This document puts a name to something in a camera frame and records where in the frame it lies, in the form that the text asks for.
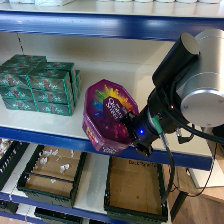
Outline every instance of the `purple tin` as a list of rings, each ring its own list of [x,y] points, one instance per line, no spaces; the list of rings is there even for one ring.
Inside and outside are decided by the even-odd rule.
[[[97,151],[119,155],[131,143],[121,118],[138,106],[125,88],[108,80],[90,86],[86,91],[83,130]]]

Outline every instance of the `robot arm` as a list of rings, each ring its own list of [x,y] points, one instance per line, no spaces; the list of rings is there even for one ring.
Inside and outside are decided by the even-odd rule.
[[[224,32],[205,30],[195,38],[183,33],[152,79],[155,89],[145,108],[138,116],[129,113],[121,121],[137,151],[146,156],[159,137],[154,116],[159,117],[164,133],[178,132],[181,127],[192,131],[188,123],[204,128],[224,123]]]

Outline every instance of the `shelf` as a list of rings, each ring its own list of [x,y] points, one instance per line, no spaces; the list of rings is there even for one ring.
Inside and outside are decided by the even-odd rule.
[[[72,117],[7,110],[0,99],[0,136],[24,142],[99,153],[87,140],[82,130],[82,120],[86,89],[101,79],[108,79],[123,85],[138,103],[139,110],[144,108],[148,95],[154,88],[152,77],[149,74],[122,72],[121,76],[119,72],[113,71],[82,70],[81,96]],[[188,144],[180,145],[175,133],[167,135],[167,138],[176,166],[210,169],[212,156],[205,140],[195,136]],[[152,146],[154,152],[149,158],[137,153],[132,147],[124,150],[119,156],[168,164],[169,160],[162,142],[158,139],[153,142]]]
[[[19,204],[19,207],[15,214],[10,214],[7,212],[0,212],[0,216],[7,217],[10,219],[17,219],[21,221],[26,221],[26,215],[30,209],[30,205]]]
[[[176,40],[224,29],[224,4],[77,0],[61,7],[0,5],[0,32]]]
[[[79,183],[79,190],[73,209],[56,206],[43,202],[28,199],[22,191],[16,188],[19,176],[36,148],[35,144],[30,144],[24,153],[21,161],[14,169],[1,193],[8,195],[8,200],[15,203],[36,206],[52,211],[62,212],[70,215],[99,220],[114,224],[127,224],[123,221],[109,219],[103,208],[104,192],[106,188],[106,178],[109,163],[109,156],[88,154],[82,176]]]

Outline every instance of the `black crate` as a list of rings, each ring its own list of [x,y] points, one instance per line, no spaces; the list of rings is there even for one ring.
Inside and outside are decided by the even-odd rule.
[[[20,161],[29,143],[13,141],[0,159],[0,190],[8,181],[15,166]]]
[[[38,161],[39,157],[41,156],[41,153],[44,150],[43,145],[38,145],[34,154],[32,155],[30,161],[27,163],[25,170],[23,171],[18,184],[17,184],[17,189],[19,191],[23,191],[29,199],[35,200],[35,201],[40,201],[40,202],[45,202],[48,204],[54,204],[54,205],[60,205],[68,208],[72,208],[75,202],[76,194],[78,191],[78,186],[79,186],[79,180],[81,178],[82,170],[84,167],[85,163],[85,158],[86,158],[86,153],[81,153],[76,174],[74,176],[74,179],[72,181],[66,181],[62,180],[60,178],[52,177],[51,179],[55,179],[56,181],[64,181],[68,183],[72,183],[72,189],[70,191],[69,197],[67,196],[62,196],[60,194],[55,194],[55,193],[50,193],[47,191],[42,191],[42,190],[37,190],[37,189],[30,189],[27,188],[25,185],[27,181],[29,180],[29,177],[31,175],[36,175],[35,173],[32,173],[32,170],[35,167],[36,162]]]
[[[107,211],[107,215],[109,218],[112,219],[118,219],[122,221],[127,221],[131,223],[140,223],[140,224],[146,224],[146,223],[162,223],[167,222],[168,220],[168,209],[167,209],[167,202],[161,204],[161,214],[153,214],[148,212],[141,212],[141,211],[135,211],[131,209],[125,209],[121,208],[122,206],[111,206],[110,205],[110,175],[111,175],[111,169],[112,169],[112,160],[113,158],[110,158],[109,161],[109,167],[108,167],[108,175],[107,175],[107,183],[106,183],[106,190],[105,190],[105,196],[104,196],[104,209]],[[150,164],[145,163],[141,161],[135,161],[135,160],[129,160],[129,163],[135,163],[136,165],[143,165],[144,164]],[[157,173],[158,173],[158,190],[159,191],[159,197],[160,201],[162,196],[165,193],[165,186],[164,186],[164,180],[163,180],[163,171],[162,166],[160,164],[154,164],[157,166]]]
[[[19,206],[19,204],[9,202],[9,201],[0,200],[0,211],[1,212],[15,214],[18,209],[18,206]]]
[[[47,209],[36,208],[34,215],[41,218],[46,223],[52,224],[82,224],[82,218]]]
[[[107,224],[107,222],[100,222],[100,221],[90,219],[89,224]]]

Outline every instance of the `cardboard tray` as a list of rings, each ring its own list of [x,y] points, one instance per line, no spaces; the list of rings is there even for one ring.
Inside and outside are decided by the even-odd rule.
[[[82,218],[77,216],[72,216],[60,212],[54,212],[47,209],[36,208],[34,215],[41,218],[46,223],[52,224],[82,224]]]
[[[11,176],[17,163],[23,156],[29,143],[13,141],[6,153],[0,159],[0,190]]]
[[[81,153],[81,155],[77,157],[77,169],[74,171],[75,175],[72,177],[70,176],[70,179],[67,180],[62,174],[60,174],[60,172],[58,172],[58,166],[56,169],[54,169],[54,167],[51,168],[53,176],[51,175],[52,178],[49,178],[49,174],[46,173],[47,168],[45,170],[43,169],[43,172],[39,170],[39,168],[36,169],[36,164],[39,161],[39,158],[42,156],[41,153],[43,153],[46,148],[52,148],[54,150],[57,149],[55,147],[38,145],[17,183],[17,189],[19,191],[23,191],[31,200],[72,208],[78,191],[79,180],[81,178],[84,167],[86,153]]]
[[[110,158],[104,196],[104,209],[109,218],[141,224],[167,222],[167,202],[161,204],[164,193],[160,164]]]
[[[18,207],[19,207],[19,204],[0,200],[0,211],[1,212],[15,214]]]

